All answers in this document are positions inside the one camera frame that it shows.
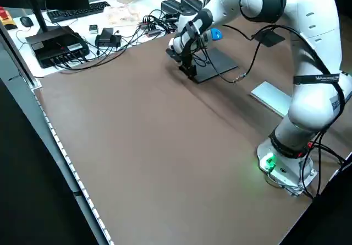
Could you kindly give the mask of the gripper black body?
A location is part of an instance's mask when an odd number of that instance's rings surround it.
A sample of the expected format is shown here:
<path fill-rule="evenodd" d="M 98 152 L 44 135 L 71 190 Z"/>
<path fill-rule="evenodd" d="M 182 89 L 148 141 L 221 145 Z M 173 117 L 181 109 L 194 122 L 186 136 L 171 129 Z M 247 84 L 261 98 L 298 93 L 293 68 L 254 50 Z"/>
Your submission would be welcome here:
<path fill-rule="evenodd" d="M 188 58 L 192 58 L 193 54 L 197 51 L 200 50 L 201 48 L 201 42 L 200 41 L 195 41 L 192 44 L 190 44 L 189 46 L 186 46 L 185 43 L 180 43 L 181 46 L 181 53 L 180 53 L 180 64 L 184 64 L 187 63 L 187 59 Z"/>

